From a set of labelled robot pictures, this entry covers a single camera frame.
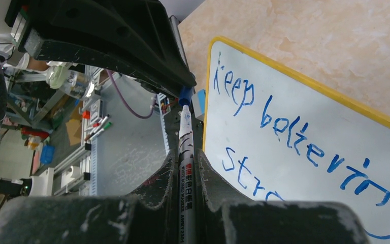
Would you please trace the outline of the blue marker cap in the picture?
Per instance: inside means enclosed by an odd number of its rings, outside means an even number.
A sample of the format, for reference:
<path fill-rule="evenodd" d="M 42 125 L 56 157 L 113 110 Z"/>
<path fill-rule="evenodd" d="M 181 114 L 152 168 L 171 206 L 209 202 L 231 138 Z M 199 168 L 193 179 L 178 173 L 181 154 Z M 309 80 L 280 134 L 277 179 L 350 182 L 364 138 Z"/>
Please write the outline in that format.
<path fill-rule="evenodd" d="M 184 86 L 179 94 L 178 103 L 180 106 L 189 106 L 192 101 L 194 90 L 193 87 Z"/>

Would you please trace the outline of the yellow framed whiteboard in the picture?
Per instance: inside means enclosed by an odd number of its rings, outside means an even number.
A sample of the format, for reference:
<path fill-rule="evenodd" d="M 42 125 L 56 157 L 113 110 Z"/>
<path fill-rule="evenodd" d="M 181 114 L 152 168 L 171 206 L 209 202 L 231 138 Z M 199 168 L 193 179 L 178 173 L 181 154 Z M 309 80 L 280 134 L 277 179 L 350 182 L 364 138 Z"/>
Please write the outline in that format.
<path fill-rule="evenodd" d="M 350 207 L 390 243 L 390 116 L 229 38 L 209 46 L 203 151 L 262 201 Z"/>

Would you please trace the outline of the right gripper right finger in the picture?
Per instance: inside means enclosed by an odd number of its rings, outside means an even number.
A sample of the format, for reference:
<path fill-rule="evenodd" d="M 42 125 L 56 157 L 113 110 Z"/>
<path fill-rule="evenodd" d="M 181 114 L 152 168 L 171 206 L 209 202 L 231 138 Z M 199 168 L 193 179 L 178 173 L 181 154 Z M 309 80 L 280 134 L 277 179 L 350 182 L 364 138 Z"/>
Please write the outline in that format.
<path fill-rule="evenodd" d="M 201 243 L 368 243 L 356 214 L 338 202 L 255 201 L 213 169 L 201 149 L 198 166 Z"/>

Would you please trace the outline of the whiteboard marker pen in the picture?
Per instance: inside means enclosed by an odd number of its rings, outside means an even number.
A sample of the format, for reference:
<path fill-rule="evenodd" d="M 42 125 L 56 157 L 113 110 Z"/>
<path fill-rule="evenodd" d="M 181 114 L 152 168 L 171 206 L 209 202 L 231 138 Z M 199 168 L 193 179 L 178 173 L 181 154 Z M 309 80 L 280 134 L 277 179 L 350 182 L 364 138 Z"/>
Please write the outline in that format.
<path fill-rule="evenodd" d="M 179 130 L 179 243 L 197 243 L 193 176 L 193 131 L 189 106 L 183 106 Z"/>

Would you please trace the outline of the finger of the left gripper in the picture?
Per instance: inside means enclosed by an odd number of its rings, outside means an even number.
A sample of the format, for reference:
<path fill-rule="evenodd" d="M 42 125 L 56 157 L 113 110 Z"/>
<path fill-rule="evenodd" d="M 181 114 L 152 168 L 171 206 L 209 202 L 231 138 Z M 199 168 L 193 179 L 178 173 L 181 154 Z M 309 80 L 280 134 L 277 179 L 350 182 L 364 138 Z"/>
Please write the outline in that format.
<path fill-rule="evenodd" d="M 168 96 L 196 86 L 160 1 L 10 1 L 5 23 L 19 16 L 17 48 L 34 59 L 108 69 Z"/>

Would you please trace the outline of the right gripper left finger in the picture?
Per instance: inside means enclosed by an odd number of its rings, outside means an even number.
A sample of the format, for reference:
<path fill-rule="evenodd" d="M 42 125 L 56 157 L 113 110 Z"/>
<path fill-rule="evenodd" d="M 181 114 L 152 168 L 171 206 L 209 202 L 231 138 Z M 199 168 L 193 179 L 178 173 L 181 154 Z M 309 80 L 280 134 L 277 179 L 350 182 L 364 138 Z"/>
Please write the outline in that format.
<path fill-rule="evenodd" d="M 0 243 L 177 243 L 176 154 L 124 196 L 18 197 L 0 211 Z"/>

